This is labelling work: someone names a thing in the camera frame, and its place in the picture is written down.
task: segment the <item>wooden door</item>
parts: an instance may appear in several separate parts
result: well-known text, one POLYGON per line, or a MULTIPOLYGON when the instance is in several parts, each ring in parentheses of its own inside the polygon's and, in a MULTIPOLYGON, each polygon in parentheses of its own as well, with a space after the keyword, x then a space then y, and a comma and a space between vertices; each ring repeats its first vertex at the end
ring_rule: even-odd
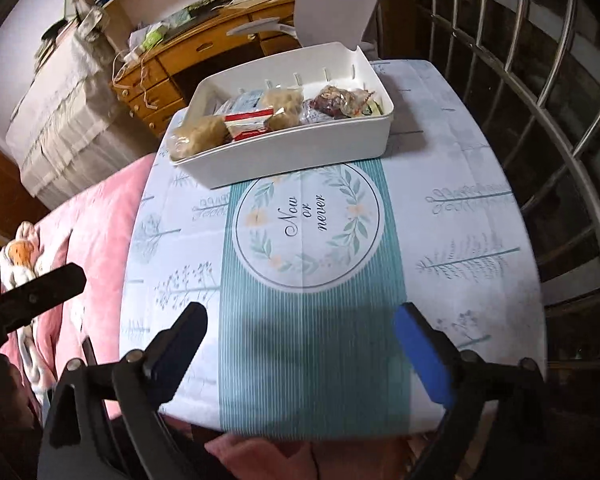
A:
POLYGON ((0 152, 0 237, 11 240, 21 222, 35 223, 48 212, 20 183, 18 167, 0 152))

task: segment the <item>drawer handle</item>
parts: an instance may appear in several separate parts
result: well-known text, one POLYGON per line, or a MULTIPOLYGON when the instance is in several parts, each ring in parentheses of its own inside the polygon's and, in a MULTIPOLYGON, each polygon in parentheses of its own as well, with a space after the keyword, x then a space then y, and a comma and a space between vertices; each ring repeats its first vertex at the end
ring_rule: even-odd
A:
POLYGON ((214 44, 212 41, 207 41, 206 43, 203 43, 202 45, 200 45, 197 49, 196 52, 202 52, 203 50, 208 50, 211 47, 213 47, 214 44))

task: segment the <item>red and white package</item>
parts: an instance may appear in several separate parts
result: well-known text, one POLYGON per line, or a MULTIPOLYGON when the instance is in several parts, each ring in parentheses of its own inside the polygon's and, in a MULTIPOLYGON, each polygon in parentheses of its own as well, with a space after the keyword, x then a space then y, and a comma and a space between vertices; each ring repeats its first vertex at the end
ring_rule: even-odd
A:
POLYGON ((269 133, 266 122, 272 115, 273 108, 229 114, 224 116, 224 124, 234 140, 244 140, 269 133))

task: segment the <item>desk drawer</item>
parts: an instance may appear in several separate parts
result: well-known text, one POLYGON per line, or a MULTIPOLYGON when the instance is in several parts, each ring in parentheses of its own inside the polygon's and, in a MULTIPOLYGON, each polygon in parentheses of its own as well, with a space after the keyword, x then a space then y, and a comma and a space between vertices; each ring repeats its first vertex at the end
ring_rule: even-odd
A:
MULTIPOLYGON (((280 23, 285 25, 294 24, 294 4, 284 4, 269 9, 258 10, 251 13, 251 21, 262 20, 264 18, 280 18, 280 23)), ((258 35, 261 40, 279 36, 281 32, 260 32, 258 35)))
POLYGON ((245 23, 249 23, 249 20, 243 16, 204 30, 168 48, 158 56, 158 60, 170 75, 177 74, 200 61, 249 43, 246 34, 238 36, 226 34, 228 30, 245 23))
POLYGON ((260 47, 265 56, 272 56, 273 54, 300 48, 300 43, 290 35, 283 34, 282 36, 261 41, 260 47))
POLYGON ((147 117, 147 115, 151 115, 161 110, 166 105, 170 105, 178 99, 182 99, 182 95, 180 95, 176 86, 167 79, 146 91, 146 101, 151 105, 157 106, 157 110, 147 108, 144 105, 144 96, 142 94, 134 98, 134 100, 129 103, 129 106, 136 116, 143 119, 147 117))
POLYGON ((171 103, 170 105, 165 106, 161 110, 152 113, 151 115, 147 115, 143 121, 148 124, 149 128, 151 128, 151 131, 156 137, 161 137, 166 131, 167 126, 169 126, 169 122, 171 121, 174 113, 185 106, 187 106, 187 104, 184 102, 184 99, 180 99, 174 103, 171 103))
MULTIPOLYGON (((167 73, 160 66, 160 63, 158 63, 155 59, 152 59, 144 64, 144 78, 142 78, 142 86, 144 86, 145 89, 148 90, 165 79, 167 79, 167 73)), ((140 82, 141 71, 140 65, 138 64, 128 75, 124 76, 120 81, 118 81, 120 86, 131 86, 131 88, 114 88, 114 90, 118 94, 118 97, 121 101, 128 103, 134 97, 142 93, 140 82)))

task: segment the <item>light blue tablecloth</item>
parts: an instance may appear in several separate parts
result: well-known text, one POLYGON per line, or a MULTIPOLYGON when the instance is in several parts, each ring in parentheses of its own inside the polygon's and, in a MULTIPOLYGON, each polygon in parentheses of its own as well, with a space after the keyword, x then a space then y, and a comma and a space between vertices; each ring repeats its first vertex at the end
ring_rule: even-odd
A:
POLYGON ((395 104, 382 158, 208 190, 163 142, 127 261, 120 353, 189 301, 207 307, 166 413, 285 438, 431 430, 442 411, 392 332, 406 300, 459 348, 544 364, 535 260, 482 132, 430 63, 374 67, 395 104))

